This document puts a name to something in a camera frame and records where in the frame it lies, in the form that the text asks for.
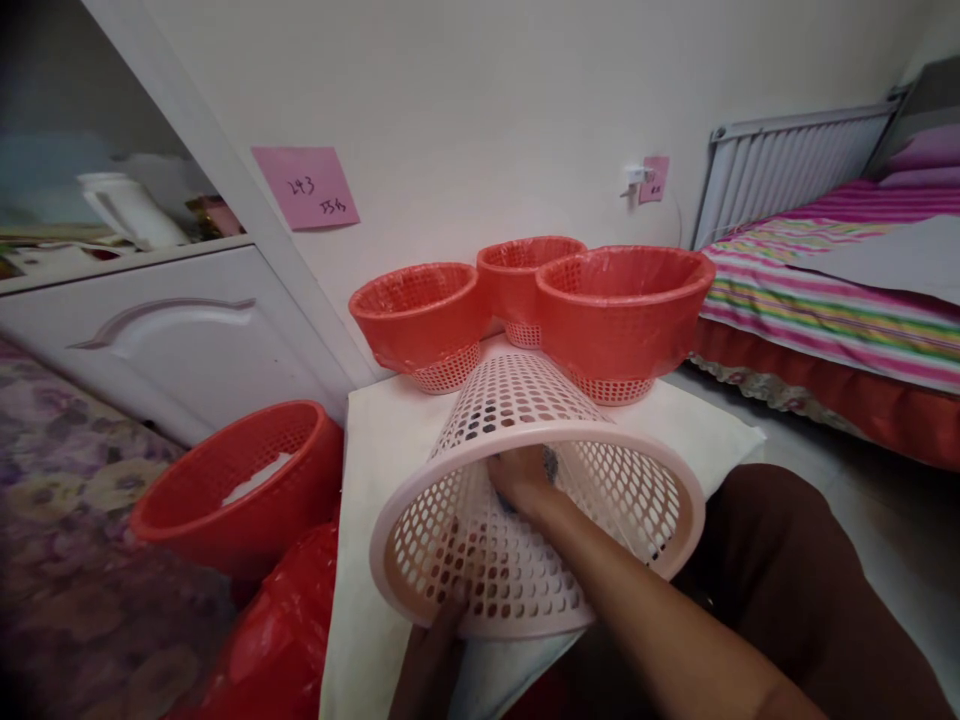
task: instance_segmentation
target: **red wastebasket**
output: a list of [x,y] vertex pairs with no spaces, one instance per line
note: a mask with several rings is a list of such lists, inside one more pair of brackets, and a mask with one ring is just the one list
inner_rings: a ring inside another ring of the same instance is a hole
[[[240,483],[293,457],[267,482],[222,506]],[[340,503],[343,430],[310,400],[282,403],[215,433],[172,465],[130,517],[134,534],[239,580],[261,580]]]
[[540,347],[537,316],[537,268],[565,255],[587,249],[579,240],[560,235],[511,240],[477,254],[480,285],[490,298],[493,314],[503,321],[507,339],[517,347]]
[[693,347],[713,262],[676,248],[612,246],[537,271],[543,349],[600,405],[636,402]]
[[432,395],[457,390],[477,366],[491,317],[477,269],[464,263],[387,273],[357,290],[349,309],[377,362]]

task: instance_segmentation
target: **plastic bag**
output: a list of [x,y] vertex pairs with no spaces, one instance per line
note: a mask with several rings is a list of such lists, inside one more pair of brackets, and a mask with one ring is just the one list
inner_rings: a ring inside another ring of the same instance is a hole
[[481,250],[477,253],[477,270],[480,285],[490,297],[493,314],[507,322],[539,324],[534,280],[537,268],[586,249],[587,246],[579,240],[544,235],[511,240]]
[[463,263],[382,275],[353,294],[349,309],[377,362],[406,374],[477,343],[491,318],[477,269]]
[[240,616],[201,706],[168,720],[316,720],[336,561],[336,522],[298,540]]
[[702,253],[612,246],[536,275],[543,350],[587,379],[652,379],[683,362],[717,269]]

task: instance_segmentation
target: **purple floral fabric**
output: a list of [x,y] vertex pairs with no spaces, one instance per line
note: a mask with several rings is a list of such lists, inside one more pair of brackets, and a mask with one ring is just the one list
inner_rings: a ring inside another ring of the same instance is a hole
[[129,528],[182,454],[0,341],[2,644],[49,717],[152,720],[202,693],[227,581]]

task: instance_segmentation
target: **hand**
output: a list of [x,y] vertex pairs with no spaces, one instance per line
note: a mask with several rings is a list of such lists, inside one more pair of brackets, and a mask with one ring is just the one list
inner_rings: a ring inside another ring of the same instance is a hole
[[454,581],[433,625],[410,631],[389,720],[446,720],[466,649],[457,627],[467,607],[464,583]]
[[554,492],[543,464],[543,445],[528,445],[487,458],[487,473],[494,489],[527,520]]

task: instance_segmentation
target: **pillow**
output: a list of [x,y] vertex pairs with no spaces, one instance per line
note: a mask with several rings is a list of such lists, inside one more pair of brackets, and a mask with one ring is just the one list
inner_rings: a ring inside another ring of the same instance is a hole
[[960,187],[960,166],[904,170],[888,175],[879,183],[882,188]]
[[907,146],[887,160],[884,169],[924,170],[960,165],[960,124],[930,128],[913,135]]

